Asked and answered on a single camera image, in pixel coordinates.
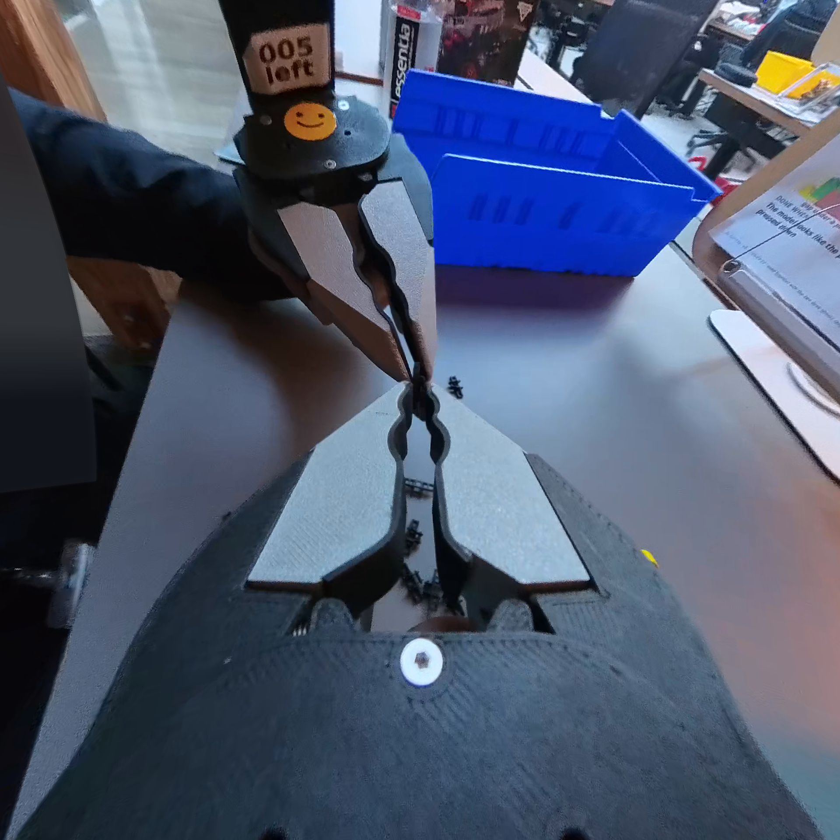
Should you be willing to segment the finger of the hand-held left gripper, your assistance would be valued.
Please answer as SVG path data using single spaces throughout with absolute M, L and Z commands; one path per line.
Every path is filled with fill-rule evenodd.
M 282 231 L 277 262 L 299 277 L 296 295 L 318 319 L 338 327 L 366 357 L 398 382 L 410 382 L 408 352 L 386 310 L 361 278 L 365 246 L 359 204 L 339 209 L 296 202 L 277 210 Z
M 438 346 L 434 246 L 403 181 L 376 185 L 360 200 L 360 229 L 387 300 L 386 313 L 402 337 L 413 378 L 434 378 Z

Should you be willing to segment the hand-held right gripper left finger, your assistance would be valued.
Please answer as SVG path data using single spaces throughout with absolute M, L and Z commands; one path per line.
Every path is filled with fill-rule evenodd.
M 404 382 L 314 446 L 263 539 L 250 588 L 336 599 L 353 616 L 393 588 L 403 566 L 411 423 Z

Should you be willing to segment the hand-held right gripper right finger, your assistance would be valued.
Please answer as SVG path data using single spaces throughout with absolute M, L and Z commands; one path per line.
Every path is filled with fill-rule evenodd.
M 479 629 L 507 601 L 587 592 L 592 576 L 528 454 L 445 388 L 427 390 L 443 594 Z

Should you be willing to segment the person's left forearm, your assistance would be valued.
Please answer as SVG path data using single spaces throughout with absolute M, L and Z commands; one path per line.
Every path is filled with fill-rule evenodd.
M 241 302 L 291 291 L 249 243 L 235 179 L 9 88 L 69 257 L 168 271 Z

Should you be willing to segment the dark red lego box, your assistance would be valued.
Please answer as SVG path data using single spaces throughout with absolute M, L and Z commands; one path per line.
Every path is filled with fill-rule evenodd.
M 436 72 L 514 86 L 539 1 L 438 2 L 442 15 Z

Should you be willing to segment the person's left hand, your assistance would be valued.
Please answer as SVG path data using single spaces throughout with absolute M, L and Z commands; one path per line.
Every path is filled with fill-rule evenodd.
M 360 253 L 360 276 L 371 290 L 376 307 L 384 311 L 391 306 L 392 265 L 374 248 L 364 247 Z

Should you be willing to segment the blue plastic bin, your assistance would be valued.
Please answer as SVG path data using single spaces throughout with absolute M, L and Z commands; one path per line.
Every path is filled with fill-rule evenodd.
M 635 277 L 721 194 L 622 110 L 412 69 L 393 129 L 440 265 Z

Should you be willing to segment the black label water bottle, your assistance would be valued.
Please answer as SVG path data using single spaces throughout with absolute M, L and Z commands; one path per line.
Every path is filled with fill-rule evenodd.
M 393 119 L 408 72 L 414 68 L 422 13 L 413 2 L 384 1 L 380 69 L 388 119 Z

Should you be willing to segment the grey metal chair part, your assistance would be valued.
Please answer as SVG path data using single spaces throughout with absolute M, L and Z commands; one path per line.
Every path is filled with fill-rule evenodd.
M 2 583 L 49 594 L 45 624 L 49 629 L 69 631 L 75 621 L 81 594 L 95 558 L 96 546 L 89 542 L 67 540 L 54 568 L 4 565 Z

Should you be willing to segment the black office chair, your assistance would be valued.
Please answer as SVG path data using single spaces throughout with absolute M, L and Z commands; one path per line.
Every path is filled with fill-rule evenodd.
M 834 1 L 799 1 L 780 10 L 743 49 L 738 64 L 756 70 L 770 51 L 810 59 L 835 7 Z
M 713 15 L 717 1 L 615 1 L 570 83 L 611 116 L 641 119 L 669 73 Z

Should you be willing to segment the white flat stand base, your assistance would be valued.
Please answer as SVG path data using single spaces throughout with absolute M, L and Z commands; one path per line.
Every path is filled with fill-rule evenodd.
M 823 470 L 839 481 L 839 405 L 745 314 L 719 309 L 710 329 Z

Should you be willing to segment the wooden desk with black legs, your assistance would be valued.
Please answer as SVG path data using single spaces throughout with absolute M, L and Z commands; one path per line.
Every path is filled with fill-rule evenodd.
M 779 103 L 769 93 L 761 89 L 742 87 L 719 77 L 712 70 L 700 70 L 698 81 L 703 82 L 708 88 L 722 96 L 736 102 L 740 106 L 759 115 L 759 117 L 773 125 L 782 127 L 784 130 L 800 138 L 811 130 L 830 125 L 838 125 L 838 108 L 823 115 L 820 121 L 803 120 L 804 114 L 793 114 L 779 107 Z

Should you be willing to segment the printed instruction sheet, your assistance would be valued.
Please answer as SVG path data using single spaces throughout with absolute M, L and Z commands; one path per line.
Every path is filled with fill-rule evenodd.
M 726 222 L 712 240 L 829 343 L 839 341 L 839 167 L 805 165 Z

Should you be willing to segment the yellow bin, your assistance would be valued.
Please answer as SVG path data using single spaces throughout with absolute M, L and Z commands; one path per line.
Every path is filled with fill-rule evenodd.
M 770 94 L 779 95 L 807 76 L 814 68 L 808 59 L 770 50 L 755 71 L 755 86 Z

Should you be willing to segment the clear plastic box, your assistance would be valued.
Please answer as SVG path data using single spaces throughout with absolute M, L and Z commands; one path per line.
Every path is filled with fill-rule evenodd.
M 831 102 L 838 97 L 839 65 L 829 61 L 814 66 L 802 77 L 792 81 L 778 95 L 786 107 L 795 113 L 809 110 L 826 110 Z

